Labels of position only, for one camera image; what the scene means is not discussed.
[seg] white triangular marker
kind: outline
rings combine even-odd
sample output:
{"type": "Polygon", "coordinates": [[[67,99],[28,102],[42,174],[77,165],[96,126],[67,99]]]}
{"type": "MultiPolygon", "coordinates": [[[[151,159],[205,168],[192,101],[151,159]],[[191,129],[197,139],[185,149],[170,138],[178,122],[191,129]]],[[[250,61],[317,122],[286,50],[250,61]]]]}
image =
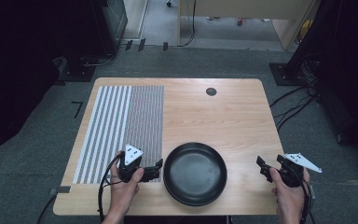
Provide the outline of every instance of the white triangular marker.
{"type": "Polygon", "coordinates": [[[312,162],[307,160],[301,153],[298,154],[284,154],[286,159],[294,162],[297,165],[304,166],[310,170],[321,173],[322,169],[314,165],[312,162]]]}
{"type": "Polygon", "coordinates": [[[126,154],[124,156],[124,164],[131,164],[133,161],[136,161],[136,159],[140,158],[143,154],[143,151],[141,151],[140,149],[127,144],[126,154]]]}

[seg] striped mat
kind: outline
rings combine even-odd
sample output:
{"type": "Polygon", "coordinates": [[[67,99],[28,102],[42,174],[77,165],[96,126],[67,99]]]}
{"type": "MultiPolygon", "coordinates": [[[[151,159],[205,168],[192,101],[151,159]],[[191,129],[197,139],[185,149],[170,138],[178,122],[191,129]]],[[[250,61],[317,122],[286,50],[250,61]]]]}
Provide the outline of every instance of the striped mat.
{"type": "Polygon", "coordinates": [[[144,152],[141,166],[155,165],[161,159],[163,101],[163,86],[101,86],[74,183],[100,183],[107,165],[127,144],[144,152]]]}

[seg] wire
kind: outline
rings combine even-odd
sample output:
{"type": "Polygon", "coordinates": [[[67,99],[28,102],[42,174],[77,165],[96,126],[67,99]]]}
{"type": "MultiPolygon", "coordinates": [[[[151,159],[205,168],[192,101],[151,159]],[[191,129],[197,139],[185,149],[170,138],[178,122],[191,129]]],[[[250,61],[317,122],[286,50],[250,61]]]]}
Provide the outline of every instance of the wire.
{"type": "Polygon", "coordinates": [[[313,201],[315,199],[315,195],[313,193],[313,189],[312,186],[310,185],[309,182],[307,182],[305,179],[303,179],[303,181],[307,184],[308,189],[310,190],[310,205],[309,205],[309,209],[312,209],[313,207],[313,201]]]}
{"type": "Polygon", "coordinates": [[[310,102],[312,102],[312,100],[314,99],[314,97],[311,97],[304,105],[302,105],[302,107],[296,111],[296,113],[292,114],[291,116],[289,116],[287,119],[285,119],[284,121],[282,121],[282,123],[277,127],[277,131],[279,132],[279,130],[281,129],[281,127],[283,126],[283,124],[289,120],[290,118],[294,117],[296,114],[298,114],[301,110],[303,110],[307,105],[310,104],[310,102]]]}
{"type": "Polygon", "coordinates": [[[107,174],[109,173],[110,171],[110,168],[112,167],[113,163],[115,163],[116,160],[118,160],[122,155],[123,155],[124,152],[121,152],[120,154],[116,155],[113,160],[109,163],[109,165],[107,166],[106,170],[105,170],[105,173],[103,174],[103,179],[101,181],[101,184],[100,184],[100,188],[98,190],[98,212],[100,213],[100,220],[101,222],[103,222],[104,220],[104,215],[103,215],[103,188],[106,187],[106,186],[103,186],[103,183],[104,183],[104,180],[106,179],[107,177],[107,174]]]}
{"type": "Polygon", "coordinates": [[[107,63],[109,63],[110,61],[112,61],[112,59],[115,57],[115,54],[110,55],[110,58],[104,62],[104,63],[83,63],[83,66],[102,66],[102,65],[106,65],[107,63]]]}
{"type": "Polygon", "coordinates": [[[306,88],[307,88],[307,86],[302,86],[302,87],[298,87],[298,88],[295,89],[295,90],[292,90],[292,91],[289,91],[289,92],[285,93],[283,96],[279,97],[279,98],[276,99],[272,104],[270,104],[269,107],[272,107],[272,106],[276,105],[276,104],[277,104],[278,102],[280,102],[280,100],[283,99],[284,97],[289,96],[289,95],[295,93],[296,91],[299,91],[299,90],[302,90],[302,89],[306,89],[306,88]]]}
{"type": "Polygon", "coordinates": [[[310,220],[312,220],[312,223],[313,223],[313,224],[316,224],[316,222],[315,222],[315,218],[313,217],[312,212],[311,212],[311,211],[309,211],[309,212],[308,212],[308,214],[310,215],[310,220]]]}
{"type": "Polygon", "coordinates": [[[43,208],[42,212],[39,215],[39,219],[37,220],[37,224],[39,224],[42,221],[43,216],[46,213],[46,210],[48,209],[48,206],[57,198],[57,194],[54,194],[53,197],[50,198],[50,200],[48,200],[48,203],[45,205],[45,207],[43,208]]]}
{"type": "Polygon", "coordinates": [[[111,186],[111,185],[115,185],[115,184],[119,184],[119,183],[122,183],[123,181],[118,181],[118,182],[115,182],[115,183],[112,183],[112,184],[105,184],[103,187],[108,187],[108,186],[111,186]]]}
{"type": "Polygon", "coordinates": [[[110,11],[112,12],[113,16],[116,17],[116,21],[118,23],[120,23],[120,18],[118,17],[118,15],[115,13],[115,11],[113,10],[113,8],[109,5],[109,1],[106,1],[107,6],[110,8],[110,11]]]}
{"type": "Polygon", "coordinates": [[[293,110],[295,110],[295,109],[297,109],[297,108],[303,106],[303,105],[301,105],[301,102],[302,102],[303,100],[307,99],[307,98],[310,98],[310,96],[306,96],[306,97],[302,98],[302,99],[298,102],[298,104],[297,104],[295,107],[290,108],[290,109],[287,110],[285,113],[282,113],[282,114],[280,114],[280,115],[274,116],[274,118],[277,118],[277,117],[282,116],[281,119],[277,122],[276,125],[278,126],[278,125],[282,122],[282,120],[284,119],[284,117],[286,117],[286,115],[289,114],[289,112],[291,112],[291,111],[293,111],[293,110]]]}
{"type": "Polygon", "coordinates": [[[194,6],[193,6],[193,25],[192,25],[192,32],[191,32],[191,37],[188,39],[187,43],[185,43],[184,45],[178,45],[177,47],[185,47],[187,45],[189,45],[193,40],[194,40],[194,37],[196,35],[196,28],[194,26],[194,17],[196,15],[196,3],[197,3],[197,0],[194,0],[194,6]]]}
{"type": "MultiPolygon", "coordinates": [[[[127,44],[121,44],[118,47],[122,48],[127,46],[127,44]]],[[[162,45],[144,45],[145,47],[162,47],[162,45]]],[[[177,45],[169,45],[170,48],[181,48],[181,46],[177,46],[177,45]]]]}

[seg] hand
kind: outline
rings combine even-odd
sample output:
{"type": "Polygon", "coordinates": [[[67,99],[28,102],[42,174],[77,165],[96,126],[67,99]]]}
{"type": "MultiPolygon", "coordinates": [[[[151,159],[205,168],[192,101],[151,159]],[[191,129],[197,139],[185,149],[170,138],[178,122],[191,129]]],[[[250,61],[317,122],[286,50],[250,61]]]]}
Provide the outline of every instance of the hand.
{"type": "MultiPolygon", "coordinates": [[[[117,162],[118,160],[110,169],[110,174],[112,175],[110,181],[112,184],[121,181],[118,178],[117,162]]],[[[132,178],[128,183],[121,182],[110,186],[110,207],[103,223],[118,224],[123,220],[124,216],[126,216],[130,210],[133,197],[139,191],[138,183],[141,181],[144,171],[144,168],[139,168],[132,175],[132,178]]]]}
{"type": "MultiPolygon", "coordinates": [[[[277,215],[280,218],[280,223],[298,224],[304,206],[304,190],[301,187],[287,187],[275,168],[270,168],[269,173],[276,186],[272,192],[278,197],[277,215]]],[[[310,182],[310,174],[306,168],[304,168],[304,180],[310,182]]]]}

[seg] wrist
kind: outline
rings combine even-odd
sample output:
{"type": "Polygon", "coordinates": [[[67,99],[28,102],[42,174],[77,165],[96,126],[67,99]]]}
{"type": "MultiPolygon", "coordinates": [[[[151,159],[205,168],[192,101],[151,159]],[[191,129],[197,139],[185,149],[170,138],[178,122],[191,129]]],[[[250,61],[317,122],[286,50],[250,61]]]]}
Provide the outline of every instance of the wrist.
{"type": "Polygon", "coordinates": [[[108,213],[104,220],[103,220],[103,224],[121,224],[123,221],[124,217],[121,216],[117,216],[114,213],[108,213]]]}
{"type": "Polygon", "coordinates": [[[300,217],[298,216],[282,216],[280,217],[280,224],[298,224],[300,223],[300,217]]]}

